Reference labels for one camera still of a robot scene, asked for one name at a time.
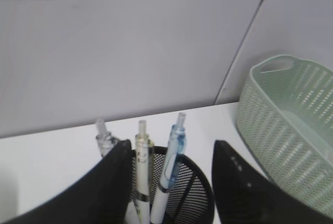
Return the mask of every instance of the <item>pen holder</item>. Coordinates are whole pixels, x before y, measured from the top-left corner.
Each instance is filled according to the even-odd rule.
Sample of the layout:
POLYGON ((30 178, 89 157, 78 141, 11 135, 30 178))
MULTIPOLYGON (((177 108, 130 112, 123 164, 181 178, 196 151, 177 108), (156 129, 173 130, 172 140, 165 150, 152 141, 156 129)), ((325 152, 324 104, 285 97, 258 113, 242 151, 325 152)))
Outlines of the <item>pen holder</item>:
MULTIPOLYGON (((165 147, 155 147, 150 207, 153 204, 164 157, 165 147)), ((135 151, 132 151, 133 189, 135 190, 135 151)), ((214 198, 212 189, 201 169, 187 156, 181 155, 180 169, 174 188, 170 191, 164 214, 164 224, 211 224, 214 219, 214 198)))

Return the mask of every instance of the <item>blue pen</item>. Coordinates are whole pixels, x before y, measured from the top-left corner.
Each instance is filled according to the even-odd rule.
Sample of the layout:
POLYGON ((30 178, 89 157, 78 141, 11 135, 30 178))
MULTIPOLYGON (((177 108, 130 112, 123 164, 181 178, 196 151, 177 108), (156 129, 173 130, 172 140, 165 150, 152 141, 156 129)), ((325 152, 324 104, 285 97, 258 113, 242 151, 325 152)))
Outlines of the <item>blue pen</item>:
POLYGON ((176 182, 179 171, 179 163, 176 162, 176 159, 178 155, 184 154, 186 147, 185 128, 183 126, 185 117, 185 113, 179 113, 177 123, 172 125, 171 128, 168 150, 150 214, 150 222, 153 224, 162 223, 170 190, 176 182))

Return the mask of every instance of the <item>pen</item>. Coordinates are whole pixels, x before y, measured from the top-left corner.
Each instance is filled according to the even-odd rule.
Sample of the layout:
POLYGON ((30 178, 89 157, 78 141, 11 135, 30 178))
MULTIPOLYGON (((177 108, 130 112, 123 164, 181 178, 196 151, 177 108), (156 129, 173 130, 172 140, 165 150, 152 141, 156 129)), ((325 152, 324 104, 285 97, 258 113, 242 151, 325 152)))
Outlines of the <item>pen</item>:
POLYGON ((141 224, 149 224, 149 136, 146 121, 139 121, 135 136, 136 149, 136 205, 141 224))
POLYGON ((104 157, 117 144, 118 139, 112 137, 111 132, 107 131, 103 119, 98 118, 95 125, 98 131, 98 135, 96 136, 97 144, 102 157, 104 157))
POLYGON ((186 147, 185 128, 183 127, 186 114, 178 115, 176 124, 172 125, 159 184, 156 188, 154 203, 151 209, 150 222, 161 224, 170 190, 173 188, 179 171, 178 155, 183 154, 186 147))
POLYGON ((124 224, 140 224, 139 216, 137 215, 136 207, 132 199, 130 199, 127 205, 124 224))

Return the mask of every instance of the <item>mint green basket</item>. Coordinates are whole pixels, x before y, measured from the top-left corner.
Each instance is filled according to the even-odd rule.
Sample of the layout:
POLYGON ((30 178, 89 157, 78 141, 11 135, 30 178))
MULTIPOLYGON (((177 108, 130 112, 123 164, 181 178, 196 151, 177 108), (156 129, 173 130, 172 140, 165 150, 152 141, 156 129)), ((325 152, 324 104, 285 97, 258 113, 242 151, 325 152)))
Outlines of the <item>mint green basket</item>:
POLYGON ((269 176, 333 217, 333 72, 288 55, 270 58, 250 70, 236 120, 269 176), (290 67, 269 70, 281 62, 290 67))

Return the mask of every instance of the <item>desk surface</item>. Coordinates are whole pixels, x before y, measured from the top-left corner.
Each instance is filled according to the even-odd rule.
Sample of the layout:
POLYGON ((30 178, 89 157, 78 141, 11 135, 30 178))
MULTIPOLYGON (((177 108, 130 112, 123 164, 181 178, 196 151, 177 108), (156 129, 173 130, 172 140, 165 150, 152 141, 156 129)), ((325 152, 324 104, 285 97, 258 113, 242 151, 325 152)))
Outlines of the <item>desk surface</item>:
MULTIPOLYGON (((261 171, 236 128, 237 103, 185 110, 185 154, 211 182, 214 141, 226 140, 253 167, 261 171)), ((167 146, 178 112, 108 122, 112 134, 131 139, 138 121, 147 120, 147 132, 157 146, 167 146)), ((94 125, 66 128, 0 140, 0 222, 44 203, 80 179, 100 160, 94 125)), ((214 223, 220 223, 215 211, 214 223)))

